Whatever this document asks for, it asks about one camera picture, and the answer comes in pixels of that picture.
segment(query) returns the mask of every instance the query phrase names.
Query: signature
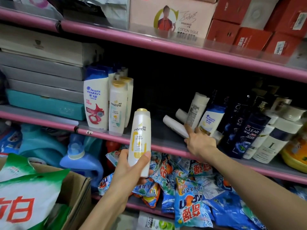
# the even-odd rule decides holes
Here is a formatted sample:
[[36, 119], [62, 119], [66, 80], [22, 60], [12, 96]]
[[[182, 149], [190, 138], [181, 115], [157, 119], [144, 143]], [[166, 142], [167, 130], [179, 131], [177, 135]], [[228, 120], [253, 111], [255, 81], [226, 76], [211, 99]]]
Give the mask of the signature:
[[197, 12], [195, 12], [194, 14], [190, 13], [190, 11], [184, 11], [184, 12], [180, 12], [180, 13], [183, 13], [183, 17], [179, 20], [179, 21], [184, 21], [184, 20], [190, 20], [192, 22], [190, 23], [193, 23], [196, 21], [196, 14]]

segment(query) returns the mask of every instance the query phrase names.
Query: gray box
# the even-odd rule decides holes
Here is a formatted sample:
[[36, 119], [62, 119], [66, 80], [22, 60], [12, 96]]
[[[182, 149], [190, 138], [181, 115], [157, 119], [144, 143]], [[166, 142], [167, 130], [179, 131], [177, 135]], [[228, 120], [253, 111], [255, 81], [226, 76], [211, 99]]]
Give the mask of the gray box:
[[42, 60], [28, 56], [22, 56], [9, 52], [0, 51], [0, 64], [25, 69], [37, 73], [45, 73], [58, 77], [82, 81], [85, 78], [83, 67]]
[[83, 81], [32, 72], [24, 69], [12, 68], [4, 65], [0, 65], [0, 69], [7, 79], [26, 81], [39, 85], [47, 85], [56, 88], [64, 88], [83, 92]]
[[7, 79], [11, 89], [44, 97], [84, 104], [83, 92]]

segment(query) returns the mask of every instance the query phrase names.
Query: gold bottle cap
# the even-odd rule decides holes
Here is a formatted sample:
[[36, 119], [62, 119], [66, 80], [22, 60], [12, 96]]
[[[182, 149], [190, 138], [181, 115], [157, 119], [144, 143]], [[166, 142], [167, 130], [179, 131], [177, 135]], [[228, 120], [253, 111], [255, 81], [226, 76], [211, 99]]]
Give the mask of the gold bottle cap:
[[127, 82], [131, 81], [132, 78], [131, 77], [119, 77], [119, 80], [127, 83]]
[[123, 87], [123, 86], [126, 85], [126, 83], [123, 82], [123, 81], [114, 80], [114, 81], [112, 81], [112, 85], [115, 86], [115, 87]]

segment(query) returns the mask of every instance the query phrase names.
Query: hand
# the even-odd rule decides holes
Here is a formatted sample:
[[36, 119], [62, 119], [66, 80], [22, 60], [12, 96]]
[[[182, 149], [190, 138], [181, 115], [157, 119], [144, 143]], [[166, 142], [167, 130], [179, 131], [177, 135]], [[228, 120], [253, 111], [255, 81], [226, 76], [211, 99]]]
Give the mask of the hand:
[[128, 198], [137, 185], [143, 185], [146, 183], [146, 179], [140, 178], [143, 168], [150, 162], [151, 152], [145, 152], [138, 162], [134, 166], [128, 164], [128, 149], [123, 149], [120, 153], [118, 163], [112, 178], [112, 182], [108, 191], [109, 193], [116, 193], [120, 202], [119, 212], [117, 215], [125, 210]]
[[203, 134], [199, 127], [195, 128], [195, 133], [192, 128], [185, 124], [185, 129], [189, 135], [188, 139], [185, 139], [188, 150], [195, 156], [198, 156], [210, 163], [213, 150], [216, 149], [216, 140], [209, 137], [207, 134]]

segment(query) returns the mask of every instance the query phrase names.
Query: teal box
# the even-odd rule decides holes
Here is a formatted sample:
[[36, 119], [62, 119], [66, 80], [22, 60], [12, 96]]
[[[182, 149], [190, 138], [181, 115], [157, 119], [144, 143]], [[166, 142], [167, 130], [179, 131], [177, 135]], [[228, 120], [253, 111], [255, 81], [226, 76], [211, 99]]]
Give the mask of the teal box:
[[38, 96], [30, 93], [6, 89], [9, 103], [13, 106], [36, 110], [75, 120], [85, 120], [84, 104]]

